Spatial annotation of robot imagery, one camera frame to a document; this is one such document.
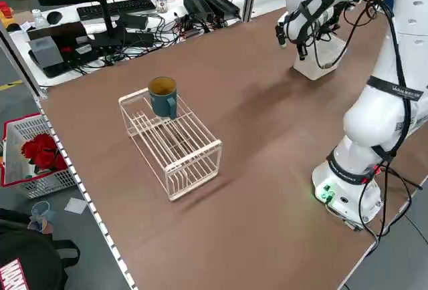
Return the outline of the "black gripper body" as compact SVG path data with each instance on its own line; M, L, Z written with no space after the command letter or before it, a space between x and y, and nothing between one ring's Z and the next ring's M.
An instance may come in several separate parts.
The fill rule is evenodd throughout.
M332 17L323 25L323 34L333 33L336 35L336 30L340 28L339 19L342 14L343 7L335 7Z

